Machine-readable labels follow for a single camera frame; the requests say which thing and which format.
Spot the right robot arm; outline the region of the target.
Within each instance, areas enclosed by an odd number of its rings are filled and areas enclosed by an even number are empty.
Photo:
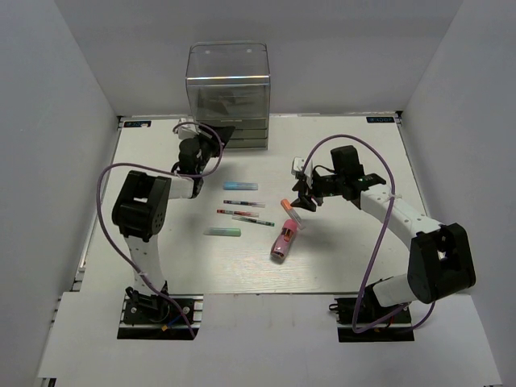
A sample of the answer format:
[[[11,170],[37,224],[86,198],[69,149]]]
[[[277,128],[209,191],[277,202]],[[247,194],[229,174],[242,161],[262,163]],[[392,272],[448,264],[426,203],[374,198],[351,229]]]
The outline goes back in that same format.
[[[326,175],[317,173],[310,161],[293,159],[298,197],[291,205],[314,212],[324,198],[340,196],[380,221],[381,232],[391,231],[409,252],[406,273],[366,285],[357,298],[371,320],[385,320],[395,306],[431,304],[476,284],[468,234],[460,224],[420,214],[385,179],[364,171],[353,146],[331,150],[331,159],[333,168]]]

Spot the orange highlighter marker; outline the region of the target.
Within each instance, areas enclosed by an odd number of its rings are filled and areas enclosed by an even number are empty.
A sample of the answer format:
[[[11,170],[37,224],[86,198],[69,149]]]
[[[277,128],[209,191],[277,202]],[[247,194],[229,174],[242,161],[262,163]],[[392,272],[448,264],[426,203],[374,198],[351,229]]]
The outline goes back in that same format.
[[[287,199],[282,199],[281,200],[281,207],[287,213],[287,215],[297,224],[297,226],[298,226],[298,228],[300,230],[303,230],[305,228],[300,215],[290,205],[290,203],[289,203],[289,201]]]

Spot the green highlighter marker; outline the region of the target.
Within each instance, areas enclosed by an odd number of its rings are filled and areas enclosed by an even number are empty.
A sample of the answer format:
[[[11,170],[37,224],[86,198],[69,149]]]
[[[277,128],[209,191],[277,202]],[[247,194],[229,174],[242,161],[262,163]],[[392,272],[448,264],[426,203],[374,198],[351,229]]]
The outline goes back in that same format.
[[[240,237],[241,230],[239,228],[231,228],[231,227],[209,227],[204,230],[204,235]]]

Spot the blue highlighter marker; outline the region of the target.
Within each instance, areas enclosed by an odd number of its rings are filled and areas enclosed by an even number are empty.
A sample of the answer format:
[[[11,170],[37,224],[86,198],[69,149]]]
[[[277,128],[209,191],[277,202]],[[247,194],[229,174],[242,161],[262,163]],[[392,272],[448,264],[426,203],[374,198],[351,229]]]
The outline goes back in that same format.
[[[257,183],[226,181],[223,183],[224,190],[258,190]]]

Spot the purple gel pen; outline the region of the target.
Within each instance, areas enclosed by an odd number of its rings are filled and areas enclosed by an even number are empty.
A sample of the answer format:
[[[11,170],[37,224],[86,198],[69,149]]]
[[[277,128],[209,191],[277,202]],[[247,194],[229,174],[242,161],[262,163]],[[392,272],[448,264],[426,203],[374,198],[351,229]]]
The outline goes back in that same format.
[[[223,200],[224,204],[233,205],[233,206],[250,206],[257,208],[265,208],[265,203],[263,202],[252,202],[252,201],[240,201],[240,200]]]

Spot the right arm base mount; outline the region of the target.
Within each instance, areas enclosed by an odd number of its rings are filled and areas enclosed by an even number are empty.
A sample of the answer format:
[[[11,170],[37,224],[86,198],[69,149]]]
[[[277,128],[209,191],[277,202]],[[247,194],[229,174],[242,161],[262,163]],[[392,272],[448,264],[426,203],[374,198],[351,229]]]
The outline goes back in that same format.
[[[383,308],[375,306],[371,302],[362,301],[356,328],[364,328],[376,320],[389,317],[377,323],[374,327],[363,333],[355,333],[352,330],[352,317],[356,304],[356,298],[335,298],[328,306],[328,310],[336,317],[337,333],[340,343],[401,343],[414,341],[414,333],[411,330],[412,318],[409,308],[404,307],[399,313],[393,312],[396,306]]]

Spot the clear acrylic drawer organizer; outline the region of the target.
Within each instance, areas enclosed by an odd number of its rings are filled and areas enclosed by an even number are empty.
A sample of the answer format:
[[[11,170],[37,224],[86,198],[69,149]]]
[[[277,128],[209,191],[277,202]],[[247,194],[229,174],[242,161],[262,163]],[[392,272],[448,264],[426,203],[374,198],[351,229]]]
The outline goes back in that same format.
[[[194,120],[235,128],[229,148],[268,147],[271,76],[266,44],[227,41],[192,45],[185,87]]]

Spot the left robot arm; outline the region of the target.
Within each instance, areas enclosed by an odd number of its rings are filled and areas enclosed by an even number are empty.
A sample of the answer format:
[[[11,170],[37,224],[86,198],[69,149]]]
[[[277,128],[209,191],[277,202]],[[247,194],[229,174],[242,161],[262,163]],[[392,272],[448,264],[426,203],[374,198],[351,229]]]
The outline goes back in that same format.
[[[196,198],[204,177],[212,174],[205,168],[215,158],[221,160],[223,150],[235,127],[195,123],[194,133],[183,137],[179,144],[177,162],[172,169],[159,171],[134,165],[123,182],[111,213],[128,248],[128,261],[135,272],[135,284],[127,290],[129,297],[145,298],[143,312],[152,321],[169,316],[168,284],[162,273],[158,234],[164,226],[168,203],[173,199]]]

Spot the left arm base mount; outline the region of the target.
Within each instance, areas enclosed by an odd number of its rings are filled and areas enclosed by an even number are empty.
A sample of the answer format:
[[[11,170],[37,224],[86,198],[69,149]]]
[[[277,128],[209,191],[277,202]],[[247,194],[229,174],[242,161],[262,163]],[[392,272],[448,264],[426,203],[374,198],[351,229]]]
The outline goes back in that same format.
[[[196,335],[202,321],[203,296],[175,296],[173,303],[161,297],[144,295],[126,288],[119,320],[117,339],[184,341],[193,340],[188,320]]]

